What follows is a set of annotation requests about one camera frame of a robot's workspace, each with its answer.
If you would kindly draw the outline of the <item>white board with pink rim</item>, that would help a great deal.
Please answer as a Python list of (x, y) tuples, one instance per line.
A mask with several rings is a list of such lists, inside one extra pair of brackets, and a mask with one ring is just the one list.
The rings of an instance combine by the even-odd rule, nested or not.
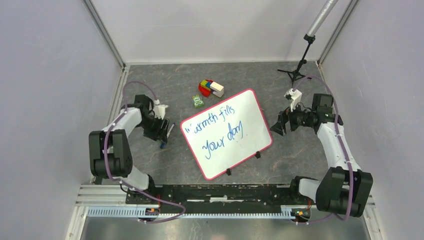
[(203, 177), (213, 180), (273, 144), (253, 89), (245, 89), (180, 123)]

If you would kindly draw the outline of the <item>blue white marker pen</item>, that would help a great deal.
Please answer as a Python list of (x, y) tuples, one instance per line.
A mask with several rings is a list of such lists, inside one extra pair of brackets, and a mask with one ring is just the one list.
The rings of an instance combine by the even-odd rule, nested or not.
[(170, 127), (169, 127), (169, 129), (168, 129), (167, 135), (166, 135), (167, 137), (169, 137), (169, 136), (170, 136), (171, 131), (173, 130), (173, 128), (175, 127), (175, 125), (176, 125), (175, 123), (172, 123), (172, 124), (171, 124), (171, 126), (170, 126)]

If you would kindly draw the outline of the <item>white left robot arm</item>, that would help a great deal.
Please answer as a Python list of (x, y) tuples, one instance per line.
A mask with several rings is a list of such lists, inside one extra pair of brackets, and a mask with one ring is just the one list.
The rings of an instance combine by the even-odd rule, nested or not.
[(144, 137), (166, 144), (170, 123), (165, 117), (167, 108), (158, 99), (138, 94), (133, 103), (121, 107), (112, 123), (92, 131), (88, 135), (92, 175), (126, 186), (145, 204), (153, 203), (158, 198), (154, 180), (134, 166), (128, 137), (134, 129), (142, 128)]

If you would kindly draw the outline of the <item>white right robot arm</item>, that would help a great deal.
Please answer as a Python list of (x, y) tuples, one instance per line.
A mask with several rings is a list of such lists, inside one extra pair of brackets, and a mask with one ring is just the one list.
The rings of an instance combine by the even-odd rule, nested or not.
[(289, 199), (302, 204), (308, 198), (319, 211), (338, 216), (361, 217), (373, 186), (373, 177), (356, 163), (344, 135), (343, 120), (330, 94), (315, 93), (311, 107), (302, 107), (302, 93), (293, 88), (284, 95), (290, 105), (278, 114), (272, 132), (285, 136), (299, 127), (311, 128), (320, 140), (328, 170), (322, 180), (296, 176)]

